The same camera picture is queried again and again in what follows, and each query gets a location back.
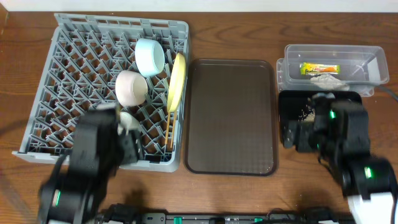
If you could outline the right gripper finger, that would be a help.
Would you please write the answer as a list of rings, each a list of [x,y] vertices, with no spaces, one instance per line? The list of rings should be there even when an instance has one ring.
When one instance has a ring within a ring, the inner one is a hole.
[[[296,151],[297,152],[314,152],[312,147],[311,138],[313,135],[313,123],[311,122],[301,122],[298,124],[296,132]]]
[[[297,130],[297,121],[283,121],[282,122],[282,144],[285,148],[291,148],[295,145],[295,137]]]

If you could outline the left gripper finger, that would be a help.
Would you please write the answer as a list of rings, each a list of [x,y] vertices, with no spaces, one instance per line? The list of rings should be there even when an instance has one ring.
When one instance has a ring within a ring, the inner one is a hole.
[[[136,157],[138,159],[143,159],[144,149],[141,141],[141,132],[138,129],[133,129],[130,130],[130,133],[132,135],[132,141],[133,141],[134,150],[136,152]]]
[[[131,135],[121,136],[120,146],[123,150],[123,159],[121,164],[132,164],[137,162],[136,145],[133,137]]]

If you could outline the white paper cup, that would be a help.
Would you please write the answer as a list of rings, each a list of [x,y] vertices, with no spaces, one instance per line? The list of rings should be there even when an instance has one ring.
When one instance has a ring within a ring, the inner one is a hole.
[[[128,112],[120,112],[120,123],[118,124],[118,134],[121,135],[124,130],[140,130],[140,122]]]

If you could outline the wooden chopstick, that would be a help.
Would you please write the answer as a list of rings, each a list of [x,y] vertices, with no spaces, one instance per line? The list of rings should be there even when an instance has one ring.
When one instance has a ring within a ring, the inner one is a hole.
[[[177,119],[177,112],[175,111],[175,112],[173,112],[172,135],[171,135],[171,142],[170,142],[171,149],[173,149],[173,144],[174,144],[174,132],[175,132],[176,119]]]
[[[170,112],[168,111],[167,125],[166,125],[166,132],[165,132],[165,145],[167,145],[168,139],[169,139],[169,127],[170,127]]]

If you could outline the pink white bowl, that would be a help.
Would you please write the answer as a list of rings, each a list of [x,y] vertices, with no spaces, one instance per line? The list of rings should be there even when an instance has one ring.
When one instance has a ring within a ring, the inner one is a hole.
[[[148,92],[146,79],[140,73],[123,70],[117,76],[115,92],[123,107],[141,105]]]

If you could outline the white napkin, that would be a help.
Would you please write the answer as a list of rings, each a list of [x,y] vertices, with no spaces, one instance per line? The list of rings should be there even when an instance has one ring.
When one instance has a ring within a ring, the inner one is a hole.
[[[349,90],[349,85],[329,73],[312,77],[310,82],[322,90]]]

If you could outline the green snack wrapper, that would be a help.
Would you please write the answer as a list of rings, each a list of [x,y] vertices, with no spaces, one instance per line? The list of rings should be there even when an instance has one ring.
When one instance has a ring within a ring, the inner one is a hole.
[[[326,73],[339,74],[340,65],[327,65],[319,63],[308,63],[304,62],[300,64],[301,75],[323,75]]]

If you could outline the yellow plate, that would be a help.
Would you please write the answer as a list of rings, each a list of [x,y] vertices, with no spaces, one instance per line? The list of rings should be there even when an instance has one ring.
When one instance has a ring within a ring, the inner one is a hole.
[[[167,111],[170,113],[174,112],[180,103],[185,83],[186,69],[185,57],[178,53],[174,61],[167,96]]]

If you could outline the light blue bowl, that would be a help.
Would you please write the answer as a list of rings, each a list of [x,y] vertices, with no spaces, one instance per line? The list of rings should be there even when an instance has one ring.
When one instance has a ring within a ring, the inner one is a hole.
[[[156,40],[139,39],[136,43],[135,59],[139,73],[144,77],[158,75],[164,69],[164,51]]]

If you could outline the rice food waste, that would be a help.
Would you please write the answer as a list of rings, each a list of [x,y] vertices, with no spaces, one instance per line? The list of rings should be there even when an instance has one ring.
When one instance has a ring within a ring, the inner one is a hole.
[[[315,108],[313,107],[312,99],[307,98],[305,106],[301,109],[301,114],[298,117],[299,121],[312,122],[315,119]]]

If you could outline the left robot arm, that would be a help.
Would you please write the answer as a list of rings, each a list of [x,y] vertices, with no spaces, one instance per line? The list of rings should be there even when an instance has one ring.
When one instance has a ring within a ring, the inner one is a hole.
[[[39,190],[39,223],[92,221],[120,166],[144,157],[139,122],[118,106],[80,116],[72,150],[59,157]]]

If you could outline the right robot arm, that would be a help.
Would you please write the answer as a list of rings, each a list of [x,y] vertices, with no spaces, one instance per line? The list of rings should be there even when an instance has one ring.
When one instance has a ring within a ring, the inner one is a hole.
[[[278,107],[284,147],[318,155],[356,223],[397,223],[397,178],[386,158],[371,153],[369,115],[358,93],[285,90]]]

